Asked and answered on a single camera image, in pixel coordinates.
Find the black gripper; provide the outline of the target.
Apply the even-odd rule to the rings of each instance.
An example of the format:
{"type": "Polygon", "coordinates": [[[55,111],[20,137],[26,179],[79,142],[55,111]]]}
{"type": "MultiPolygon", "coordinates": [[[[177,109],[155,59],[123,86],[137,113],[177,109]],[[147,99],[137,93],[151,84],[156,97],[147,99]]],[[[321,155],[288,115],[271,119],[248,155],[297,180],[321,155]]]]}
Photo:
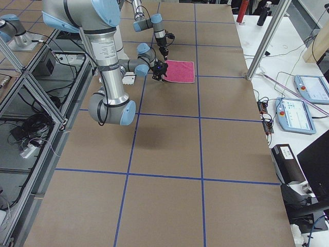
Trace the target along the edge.
{"type": "Polygon", "coordinates": [[[156,61],[155,65],[152,67],[154,80],[162,80],[163,76],[167,76],[168,64],[162,61],[156,61]]]}
{"type": "Polygon", "coordinates": [[[163,56],[164,60],[166,61],[168,59],[169,50],[167,48],[167,38],[156,38],[156,42],[159,48],[159,51],[163,56]]]}

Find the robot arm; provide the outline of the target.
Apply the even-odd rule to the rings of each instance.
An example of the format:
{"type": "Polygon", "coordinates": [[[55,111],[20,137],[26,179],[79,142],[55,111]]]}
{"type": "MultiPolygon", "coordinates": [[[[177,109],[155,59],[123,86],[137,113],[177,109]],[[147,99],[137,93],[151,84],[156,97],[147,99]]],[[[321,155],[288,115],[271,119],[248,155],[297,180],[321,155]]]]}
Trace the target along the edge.
{"type": "Polygon", "coordinates": [[[153,29],[153,35],[159,51],[166,61],[169,55],[168,46],[170,45],[167,42],[167,39],[173,40],[175,36],[173,33],[169,33],[165,29],[162,15],[160,13],[149,15],[147,8],[142,5],[142,1],[134,0],[127,2],[129,2],[132,6],[134,14],[134,30],[136,32],[142,32],[148,29],[153,29]]]}
{"type": "Polygon", "coordinates": [[[123,87],[127,72],[161,80],[168,65],[157,59],[156,52],[146,43],[137,47],[136,59],[120,59],[115,32],[120,23],[118,1],[43,1],[44,23],[61,31],[83,31],[92,51],[90,59],[100,73],[102,87],[89,101],[88,111],[100,125],[130,125],[135,117],[136,104],[123,87]]]}

